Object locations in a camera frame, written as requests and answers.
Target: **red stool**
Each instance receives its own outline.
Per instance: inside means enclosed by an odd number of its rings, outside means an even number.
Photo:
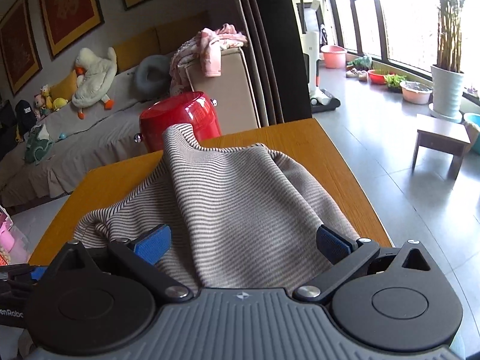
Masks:
[[[140,133],[133,138],[144,142],[149,152],[163,150],[162,133],[177,123],[190,123],[198,141],[222,135],[215,112],[216,100],[203,92],[186,92],[161,100],[140,114]]]

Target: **gray round cushion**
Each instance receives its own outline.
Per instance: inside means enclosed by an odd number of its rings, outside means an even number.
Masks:
[[[147,97],[159,97],[170,88],[170,58],[151,55],[145,58],[135,72],[135,86]]]

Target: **yellow cushion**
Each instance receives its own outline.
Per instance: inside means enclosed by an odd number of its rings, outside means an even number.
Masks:
[[[77,91],[77,74],[73,70],[61,82],[59,82],[57,85],[54,85],[50,88],[50,96],[52,97],[52,100],[55,100],[61,97],[63,99],[70,101],[71,97],[74,95],[76,91]]]
[[[137,66],[148,56],[160,54],[157,32],[154,27],[117,44],[113,48],[117,54],[119,73]]]
[[[183,43],[193,38],[198,31],[209,27],[209,23],[208,12],[204,11],[197,15],[157,26],[161,54],[166,55],[172,51],[177,51]]]

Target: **orange duck foot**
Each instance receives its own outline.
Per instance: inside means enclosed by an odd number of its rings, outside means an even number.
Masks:
[[[105,109],[106,109],[107,111],[110,110],[110,109],[112,109],[112,108],[113,108],[113,103],[114,103],[114,102],[113,102],[112,99],[108,100],[108,101],[105,103]]]

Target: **stool top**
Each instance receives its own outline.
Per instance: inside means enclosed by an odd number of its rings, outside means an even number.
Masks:
[[[435,117],[417,114],[417,131],[440,135],[464,143],[470,143],[465,126]]]

